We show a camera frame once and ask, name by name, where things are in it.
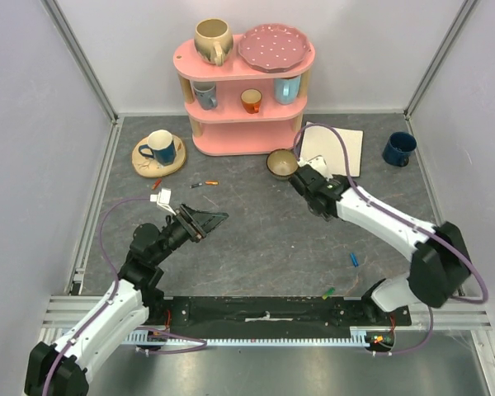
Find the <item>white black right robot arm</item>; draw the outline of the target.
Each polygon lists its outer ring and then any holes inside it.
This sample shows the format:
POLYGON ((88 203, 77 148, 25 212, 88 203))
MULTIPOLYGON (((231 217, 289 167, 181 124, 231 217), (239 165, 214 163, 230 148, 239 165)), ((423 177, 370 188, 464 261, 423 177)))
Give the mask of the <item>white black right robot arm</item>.
POLYGON ((451 222, 437 226, 414 219, 352 186, 346 177, 327 179, 309 165, 298 167, 290 184, 315 215, 357 225, 408 259, 407 275, 381 280, 363 296, 361 314, 367 323, 381 324, 405 305, 440 308, 470 277, 471 270, 458 258, 469 259, 463 235, 451 222))

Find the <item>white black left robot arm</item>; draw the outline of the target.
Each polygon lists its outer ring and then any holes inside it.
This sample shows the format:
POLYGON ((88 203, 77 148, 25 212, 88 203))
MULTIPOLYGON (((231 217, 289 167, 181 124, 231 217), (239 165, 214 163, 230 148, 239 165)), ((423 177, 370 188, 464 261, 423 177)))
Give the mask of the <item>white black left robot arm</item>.
POLYGON ((227 218, 224 212, 180 205, 158 228, 139 225, 123 266, 99 302, 57 341, 39 342, 30 352, 26 395, 85 395, 93 376, 138 326, 164 315, 160 263, 182 244, 198 243, 227 218))

